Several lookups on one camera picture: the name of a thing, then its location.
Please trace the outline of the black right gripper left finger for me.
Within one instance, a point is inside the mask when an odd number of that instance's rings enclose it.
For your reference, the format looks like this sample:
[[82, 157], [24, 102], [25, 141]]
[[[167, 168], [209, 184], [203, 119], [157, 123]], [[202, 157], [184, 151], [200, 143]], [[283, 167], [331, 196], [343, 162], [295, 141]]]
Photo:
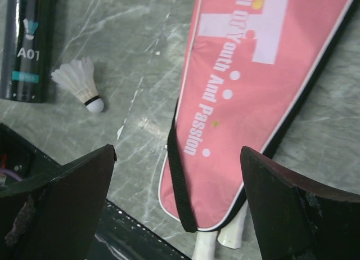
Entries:
[[105, 145], [1, 187], [1, 259], [86, 259], [115, 161]]

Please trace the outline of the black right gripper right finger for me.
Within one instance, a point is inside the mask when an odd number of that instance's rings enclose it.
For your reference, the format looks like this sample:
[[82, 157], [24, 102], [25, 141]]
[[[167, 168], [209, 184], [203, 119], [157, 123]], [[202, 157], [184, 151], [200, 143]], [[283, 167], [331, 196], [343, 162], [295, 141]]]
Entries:
[[288, 169], [250, 147], [240, 154], [263, 259], [359, 259], [359, 195]]

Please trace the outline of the white feather shuttlecock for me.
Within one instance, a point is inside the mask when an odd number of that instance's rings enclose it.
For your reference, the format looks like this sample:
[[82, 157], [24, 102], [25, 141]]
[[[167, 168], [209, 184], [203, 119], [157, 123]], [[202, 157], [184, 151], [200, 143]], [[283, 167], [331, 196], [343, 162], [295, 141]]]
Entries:
[[94, 80], [94, 64], [89, 57], [73, 59], [51, 73], [51, 79], [62, 89], [75, 96], [89, 112], [98, 114], [105, 104]]

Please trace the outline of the black shuttlecock tube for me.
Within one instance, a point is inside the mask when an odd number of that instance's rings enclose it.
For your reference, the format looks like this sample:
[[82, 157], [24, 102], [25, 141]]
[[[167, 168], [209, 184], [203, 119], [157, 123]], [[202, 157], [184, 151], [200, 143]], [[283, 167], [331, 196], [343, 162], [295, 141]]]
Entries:
[[43, 103], [50, 79], [56, 0], [7, 0], [1, 98]]

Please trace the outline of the pink racket bag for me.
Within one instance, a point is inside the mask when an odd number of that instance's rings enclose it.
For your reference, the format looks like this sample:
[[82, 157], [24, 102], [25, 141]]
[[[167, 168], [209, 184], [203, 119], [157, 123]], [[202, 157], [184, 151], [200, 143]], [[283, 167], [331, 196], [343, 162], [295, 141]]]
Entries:
[[158, 189], [187, 232], [228, 224], [242, 147], [270, 154], [359, 0], [195, 0]]

